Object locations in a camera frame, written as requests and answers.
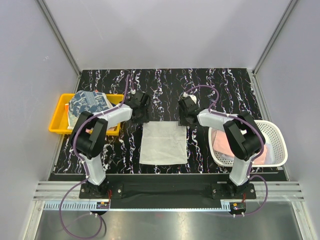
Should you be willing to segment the cream white towel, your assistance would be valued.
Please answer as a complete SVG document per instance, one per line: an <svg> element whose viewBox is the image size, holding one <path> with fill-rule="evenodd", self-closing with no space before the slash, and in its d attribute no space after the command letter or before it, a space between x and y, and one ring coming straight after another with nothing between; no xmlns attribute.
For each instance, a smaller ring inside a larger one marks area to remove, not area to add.
<svg viewBox="0 0 320 240"><path fill-rule="evenodd" d="M143 124L139 163L143 165L184 165L187 156L187 128L177 121Z"/></svg>

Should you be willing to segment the blue patterned white towel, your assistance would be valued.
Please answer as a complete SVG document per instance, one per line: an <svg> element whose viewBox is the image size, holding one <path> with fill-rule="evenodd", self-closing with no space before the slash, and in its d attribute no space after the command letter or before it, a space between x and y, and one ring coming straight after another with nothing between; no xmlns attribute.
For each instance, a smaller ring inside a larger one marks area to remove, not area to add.
<svg viewBox="0 0 320 240"><path fill-rule="evenodd" d="M105 112L123 100L123 95L105 94L99 91L78 91L65 105L68 130L73 130L82 112L96 114Z"/></svg>

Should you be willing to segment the pink towel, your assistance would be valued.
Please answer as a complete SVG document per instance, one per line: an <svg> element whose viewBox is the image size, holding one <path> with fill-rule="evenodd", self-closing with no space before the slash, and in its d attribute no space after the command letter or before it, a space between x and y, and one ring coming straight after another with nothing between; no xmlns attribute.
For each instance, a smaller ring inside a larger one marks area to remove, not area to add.
<svg viewBox="0 0 320 240"><path fill-rule="evenodd" d="M222 158L233 161L235 155L232 153L231 148L229 146L227 136L224 132L220 130L212 130L211 131L211 143L213 150L218 152ZM264 145L264 151L262 155L260 155L258 158L256 158L253 161L254 165L264 165L267 160L268 155L268 145Z"/></svg>

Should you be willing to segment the light blue towel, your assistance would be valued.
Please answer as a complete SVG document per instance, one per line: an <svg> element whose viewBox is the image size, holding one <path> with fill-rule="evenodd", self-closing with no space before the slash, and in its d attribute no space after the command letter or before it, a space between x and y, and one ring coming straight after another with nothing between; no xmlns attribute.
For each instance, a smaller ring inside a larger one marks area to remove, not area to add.
<svg viewBox="0 0 320 240"><path fill-rule="evenodd" d="M265 165L271 165L275 162L274 160L274 150L271 144L266 143L264 145L264 150L266 152L265 154L265 160L264 160L264 164Z"/></svg>

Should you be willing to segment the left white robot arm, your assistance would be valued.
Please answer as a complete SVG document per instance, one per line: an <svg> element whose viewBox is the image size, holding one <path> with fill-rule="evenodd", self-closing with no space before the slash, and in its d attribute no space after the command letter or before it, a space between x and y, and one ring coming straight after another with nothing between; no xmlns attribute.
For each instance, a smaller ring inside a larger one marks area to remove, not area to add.
<svg viewBox="0 0 320 240"><path fill-rule="evenodd" d="M128 99L123 99L109 109L94 113L85 110L79 115L70 140L75 154L84 166L85 180L81 182L81 186L85 193L97 198L103 198L110 193L109 182L101 160L107 130L126 121L135 124L149 122L150 103L149 94L132 91Z"/></svg>

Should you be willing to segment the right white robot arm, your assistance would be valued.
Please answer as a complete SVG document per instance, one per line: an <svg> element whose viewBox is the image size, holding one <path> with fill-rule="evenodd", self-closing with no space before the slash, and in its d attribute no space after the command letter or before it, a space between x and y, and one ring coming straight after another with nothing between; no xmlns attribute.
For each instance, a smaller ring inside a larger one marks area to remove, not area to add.
<svg viewBox="0 0 320 240"><path fill-rule="evenodd" d="M232 170L224 189L232 198L244 194L250 180L253 160L264 152L265 137L252 115L227 114L200 108L191 95L178 101L179 125L186 127L209 127L226 134L227 143L234 154Z"/></svg>

